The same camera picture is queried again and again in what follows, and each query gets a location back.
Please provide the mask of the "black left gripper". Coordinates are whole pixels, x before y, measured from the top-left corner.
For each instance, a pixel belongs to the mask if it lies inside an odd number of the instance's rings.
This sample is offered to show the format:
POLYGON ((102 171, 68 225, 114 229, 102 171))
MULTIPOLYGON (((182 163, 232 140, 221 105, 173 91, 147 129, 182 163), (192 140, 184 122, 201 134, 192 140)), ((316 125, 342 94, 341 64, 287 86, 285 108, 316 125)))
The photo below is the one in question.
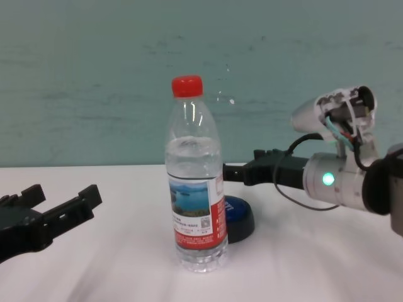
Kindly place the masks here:
POLYGON ((26 188, 20 195, 1 197, 1 262, 46 249, 53 243, 51 237, 58 237, 94 218, 93 210, 102 203, 95 184, 44 214, 29 209, 45 200, 40 184, 26 188))

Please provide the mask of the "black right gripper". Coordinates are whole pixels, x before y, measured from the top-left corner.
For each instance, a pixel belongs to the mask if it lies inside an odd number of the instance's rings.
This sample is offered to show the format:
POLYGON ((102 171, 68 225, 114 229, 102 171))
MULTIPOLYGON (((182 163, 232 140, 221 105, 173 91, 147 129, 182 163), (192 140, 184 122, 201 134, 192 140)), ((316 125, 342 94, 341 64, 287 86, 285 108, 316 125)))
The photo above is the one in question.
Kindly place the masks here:
POLYGON ((273 183, 273 173, 276 164, 281 162, 276 170, 276 183, 278 185, 303 189, 304 167, 308 159, 287 156, 282 158, 285 151, 254 150, 254 160, 248 164, 223 164, 223 179, 227 182, 241 182, 246 186, 273 183))

